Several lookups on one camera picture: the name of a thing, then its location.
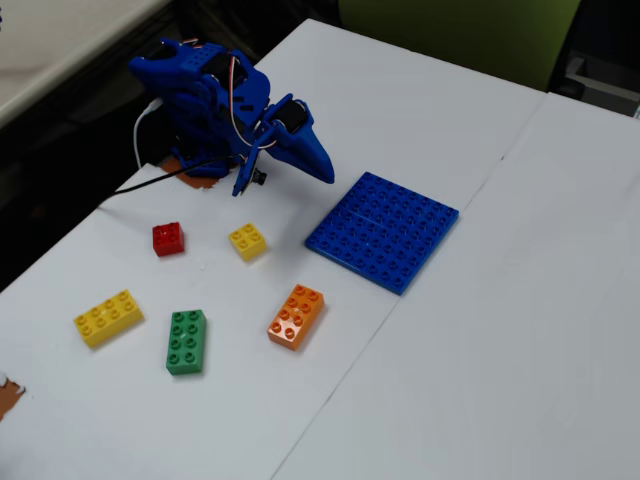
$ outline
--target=blue baseplate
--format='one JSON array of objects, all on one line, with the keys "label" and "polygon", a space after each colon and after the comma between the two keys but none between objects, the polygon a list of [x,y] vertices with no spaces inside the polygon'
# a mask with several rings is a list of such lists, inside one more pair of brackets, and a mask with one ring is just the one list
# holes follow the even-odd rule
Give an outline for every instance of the blue baseplate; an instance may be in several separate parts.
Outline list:
[{"label": "blue baseplate", "polygon": [[366,172],[305,245],[402,295],[458,214]]}]

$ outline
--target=green lego brick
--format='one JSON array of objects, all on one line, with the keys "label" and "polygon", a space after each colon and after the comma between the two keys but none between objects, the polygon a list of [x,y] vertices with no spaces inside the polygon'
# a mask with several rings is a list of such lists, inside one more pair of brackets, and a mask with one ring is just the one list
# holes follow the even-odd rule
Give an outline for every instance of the green lego brick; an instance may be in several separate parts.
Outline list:
[{"label": "green lego brick", "polygon": [[207,319],[202,310],[175,312],[171,317],[167,370],[171,375],[202,372]]}]

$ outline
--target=orange lego brick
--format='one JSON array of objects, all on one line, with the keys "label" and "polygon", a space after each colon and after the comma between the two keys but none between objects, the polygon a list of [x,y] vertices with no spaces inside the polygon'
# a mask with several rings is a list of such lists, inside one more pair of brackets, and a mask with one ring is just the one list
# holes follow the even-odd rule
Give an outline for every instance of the orange lego brick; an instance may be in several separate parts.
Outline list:
[{"label": "orange lego brick", "polygon": [[289,299],[271,322],[267,333],[272,342],[297,350],[324,307],[321,293],[296,285]]}]

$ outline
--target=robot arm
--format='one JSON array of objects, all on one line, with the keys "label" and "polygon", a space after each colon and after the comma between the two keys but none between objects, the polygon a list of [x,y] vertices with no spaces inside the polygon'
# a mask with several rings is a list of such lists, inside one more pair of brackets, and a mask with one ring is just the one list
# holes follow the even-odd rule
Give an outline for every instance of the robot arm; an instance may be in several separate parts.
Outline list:
[{"label": "robot arm", "polygon": [[[194,46],[163,40],[160,47],[133,59],[132,73],[162,98],[179,144],[173,153],[183,167],[240,154],[233,195],[251,182],[263,184],[260,150],[326,183],[334,182],[331,160],[312,130],[313,116],[291,94],[269,106],[270,85],[245,55],[206,43]],[[214,162],[190,172],[224,177],[233,162]]]}]

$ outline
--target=green chair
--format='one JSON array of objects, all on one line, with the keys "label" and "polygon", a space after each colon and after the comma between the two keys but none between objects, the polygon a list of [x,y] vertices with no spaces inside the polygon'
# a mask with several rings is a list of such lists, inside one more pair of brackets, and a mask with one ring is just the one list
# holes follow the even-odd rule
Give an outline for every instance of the green chair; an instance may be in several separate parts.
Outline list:
[{"label": "green chair", "polygon": [[580,0],[339,0],[344,26],[547,90]]}]

